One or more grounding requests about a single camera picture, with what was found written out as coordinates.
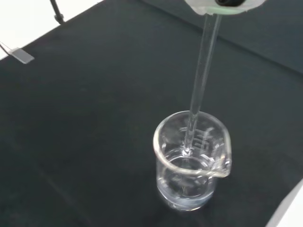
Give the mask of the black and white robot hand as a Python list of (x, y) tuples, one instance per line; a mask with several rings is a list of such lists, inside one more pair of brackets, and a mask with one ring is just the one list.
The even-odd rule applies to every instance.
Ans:
[(237, 15), (261, 6), (265, 0), (185, 0), (185, 3), (199, 15)]

